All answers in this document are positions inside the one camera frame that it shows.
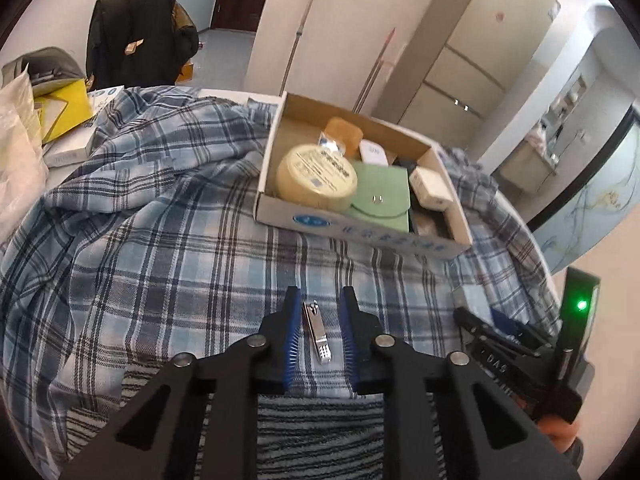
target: plastic bag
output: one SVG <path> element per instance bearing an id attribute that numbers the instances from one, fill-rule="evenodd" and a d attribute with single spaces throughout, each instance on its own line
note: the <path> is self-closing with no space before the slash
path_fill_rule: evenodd
<path id="1" fill-rule="evenodd" d="M 0 89 L 0 244 L 44 193 L 40 121 L 25 70 Z"/>

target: ceiling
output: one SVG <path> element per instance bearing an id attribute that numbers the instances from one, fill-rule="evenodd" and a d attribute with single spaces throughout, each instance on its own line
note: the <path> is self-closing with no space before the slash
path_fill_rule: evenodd
<path id="1" fill-rule="evenodd" d="M 597 35 L 593 47 L 604 69 L 640 99 L 640 48 L 622 20 Z"/>

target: gray bag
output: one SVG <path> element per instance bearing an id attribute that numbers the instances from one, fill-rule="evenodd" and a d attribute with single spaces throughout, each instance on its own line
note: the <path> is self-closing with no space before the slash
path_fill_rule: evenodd
<path id="1" fill-rule="evenodd" d="M 4 65 L 2 86 L 7 86 L 18 77 L 27 65 L 34 97 L 53 92 L 78 79 L 84 79 L 84 72 L 68 53 L 56 46 L 47 46 L 23 54 Z"/>

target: blue plaid fabric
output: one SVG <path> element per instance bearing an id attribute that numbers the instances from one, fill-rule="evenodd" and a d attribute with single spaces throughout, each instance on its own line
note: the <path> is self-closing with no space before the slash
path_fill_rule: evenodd
<path id="1" fill-rule="evenodd" d="M 184 88 L 121 92 L 98 117 L 91 159 L 5 247 L 2 395 L 46 477 L 65 463 L 70 407 L 116 410 L 127 364 L 224 351 L 278 309 L 289 285 L 320 304 L 334 355 L 320 367 L 302 337 L 293 391 L 302 396 L 353 397 L 336 311 L 345 285 L 386 331 L 439 356 L 460 348 L 451 291 L 465 283 L 508 316 L 556 331 L 559 306 L 531 234 L 460 153 L 441 157 L 474 245 L 454 260 L 256 223 L 272 112 Z"/>

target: gray floor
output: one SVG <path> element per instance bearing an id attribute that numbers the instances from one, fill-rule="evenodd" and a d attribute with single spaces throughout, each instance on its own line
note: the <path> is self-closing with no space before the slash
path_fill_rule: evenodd
<path id="1" fill-rule="evenodd" d="M 205 30 L 204 47 L 192 59 L 193 79 L 181 83 L 196 88 L 242 90 L 255 34 L 234 30 Z"/>

